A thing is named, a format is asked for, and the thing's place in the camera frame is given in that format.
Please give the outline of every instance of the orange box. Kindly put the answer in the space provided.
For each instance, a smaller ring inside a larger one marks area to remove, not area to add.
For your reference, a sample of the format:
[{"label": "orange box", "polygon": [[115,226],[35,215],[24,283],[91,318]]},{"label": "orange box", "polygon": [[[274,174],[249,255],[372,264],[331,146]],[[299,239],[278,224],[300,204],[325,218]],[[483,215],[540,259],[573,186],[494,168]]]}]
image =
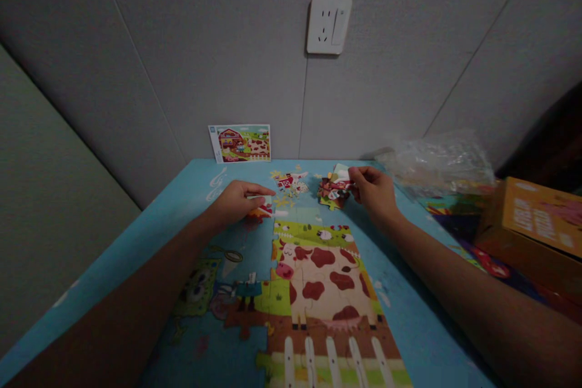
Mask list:
[{"label": "orange box", "polygon": [[582,306],[582,197],[507,178],[474,244]]}]

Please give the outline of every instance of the wall panel seam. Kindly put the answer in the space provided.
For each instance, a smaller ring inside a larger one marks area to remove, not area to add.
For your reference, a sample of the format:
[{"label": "wall panel seam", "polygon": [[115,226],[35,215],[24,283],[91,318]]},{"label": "wall panel seam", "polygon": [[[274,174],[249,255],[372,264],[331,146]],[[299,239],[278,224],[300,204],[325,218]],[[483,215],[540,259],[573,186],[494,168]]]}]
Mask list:
[{"label": "wall panel seam", "polygon": [[[309,2],[307,11],[307,22],[305,24],[305,38],[307,40],[307,32],[309,27],[309,9],[311,8],[311,1]],[[307,71],[309,69],[309,54],[307,48],[304,47],[305,59],[305,75],[303,76],[303,101],[301,102],[301,123],[299,124],[299,150],[297,151],[297,159],[301,159],[301,140],[303,139],[303,114],[305,112],[305,95],[307,92]]]},{"label": "wall panel seam", "polygon": [[180,144],[178,142],[178,139],[176,138],[176,133],[174,132],[174,129],[172,128],[172,125],[171,125],[170,121],[168,120],[168,117],[166,115],[166,111],[164,111],[164,108],[163,108],[162,104],[159,101],[158,93],[156,92],[156,89],[153,86],[152,80],[150,78],[150,74],[147,71],[146,65],[144,64],[144,61],[143,61],[141,55],[139,54],[139,50],[138,50],[137,46],[135,45],[135,41],[133,40],[132,33],[129,30],[129,27],[128,27],[126,21],[125,21],[125,18],[123,17],[123,13],[122,13],[121,9],[119,8],[119,4],[118,4],[117,0],[112,0],[112,1],[113,1],[113,5],[115,6],[115,9],[117,10],[117,13],[119,15],[119,18],[121,19],[121,22],[123,23],[123,26],[125,28],[125,31],[127,32],[127,35],[129,37],[129,40],[132,43],[133,50],[135,51],[135,53],[136,53],[136,55],[137,55],[137,57],[139,59],[139,64],[140,64],[141,68],[143,69],[143,71],[145,73],[145,76],[147,78],[148,85],[150,86],[150,88],[151,88],[151,90],[153,92],[153,95],[156,98],[156,102],[158,103],[158,107],[159,107],[159,109],[160,109],[160,111],[161,111],[161,113],[162,113],[162,115],[164,117],[164,120],[166,121],[166,124],[168,125],[168,128],[170,129],[170,132],[172,133],[172,138],[174,139],[174,143],[176,144],[176,147],[178,148],[178,151],[180,152],[180,156],[182,158],[182,161],[183,161],[184,165],[187,165],[186,158],[184,157],[184,153],[182,152],[182,148],[180,147]]},{"label": "wall panel seam", "polygon": [[505,0],[503,2],[503,5],[501,5],[499,11],[497,12],[497,14],[495,15],[495,17],[493,18],[493,21],[491,22],[491,25],[489,26],[489,28],[487,29],[487,31],[485,32],[485,34],[483,35],[483,37],[481,38],[481,41],[479,42],[479,44],[477,45],[477,48],[473,51],[473,54],[471,55],[471,57],[469,58],[469,60],[467,61],[467,64],[464,66],[463,71],[461,71],[461,73],[459,74],[459,77],[457,77],[457,80],[455,81],[455,83],[453,84],[453,86],[451,87],[451,89],[449,90],[447,96],[445,97],[443,103],[439,106],[438,110],[436,111],[435,116],[433,117],[432,121],[430,122],[429,126],[427,127],[427,129],[424,131],[424,135],[422,136],[423,138],[428,135],[428,132],[430,131],[430,128],[432,127],[432,125],[435,123],[435,121],[438,118],[438,115],[441,113],[441,111],[443,110],[443,108],[445,107],[445,105],[447,104],[447,101],[449,100],[450,96],[453,94],[453,91],[456,89],[457,85],[459,84],[459,82],[461,81],[461,79],[463,78],[463,75],[465,74],[465,72],[469,69],[469,66],[471,65],[471,62],[473,62],[473,59],[475,59],[477,53],[479,52],[479,49],[481,48],[481,46],[483,45],[483,43],[485,42],[485,40],[487,39],[488,35],[491,33],[491,31],[493,30],[493,28],[495,27],[495,24],[497,23],[497,20],[499,20],[501,14],[503,13],[503,11],[505,11],[505,8],[507,7],[507,5],[509,4],[511,0]]}]

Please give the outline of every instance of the puzzle reference card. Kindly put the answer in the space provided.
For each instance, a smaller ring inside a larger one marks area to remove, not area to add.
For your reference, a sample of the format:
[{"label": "puzzle reference card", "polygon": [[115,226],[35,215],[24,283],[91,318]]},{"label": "puzzle reference card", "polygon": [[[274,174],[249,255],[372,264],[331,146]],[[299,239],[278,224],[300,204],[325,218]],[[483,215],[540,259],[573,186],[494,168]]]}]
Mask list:
[{"label": "puzzle reference card", "polygon": [[268,124],[210,125],[208,130],[218,164],[271,160]]}]

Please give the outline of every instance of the wall outlet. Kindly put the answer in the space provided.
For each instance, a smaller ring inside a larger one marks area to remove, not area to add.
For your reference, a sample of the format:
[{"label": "wall outlet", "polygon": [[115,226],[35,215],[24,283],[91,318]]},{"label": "wall outlet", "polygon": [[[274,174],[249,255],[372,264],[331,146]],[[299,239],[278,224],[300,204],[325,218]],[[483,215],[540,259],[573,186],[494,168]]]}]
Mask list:
[{"label": "wall outlet", "polygon": [[307,52],[339,55],[344,50],[352,0],[311,0]]}]

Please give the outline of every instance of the pile of puzzle pieces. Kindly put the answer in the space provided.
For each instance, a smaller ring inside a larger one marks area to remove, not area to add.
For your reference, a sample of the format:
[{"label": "pile of puzzle pieces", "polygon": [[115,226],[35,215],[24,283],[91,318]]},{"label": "pile of puzzle pieces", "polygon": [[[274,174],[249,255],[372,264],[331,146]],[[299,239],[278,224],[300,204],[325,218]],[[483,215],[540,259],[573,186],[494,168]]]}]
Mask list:
[{"label": "pile of puzzle pieces", "polygon": [[290,197],[297,197],[299,193],[308,192],[309,188],[307,187],[306,183],[301,179],[307,177],[309,173],[284,173],[281,175],[274,176],[274,180],[277,183],[277,188],[279,191],[285,192],[289,194]]},{"label": "pile of puzzle pieces", "polygon": [[330,210],[342,209],[346,199],[350,196],[349,188],[353,185],[348,174],[348,167],[336,164],[333,173],[328,173],[321,179],[317,197],[319,203],[329,206]]}]

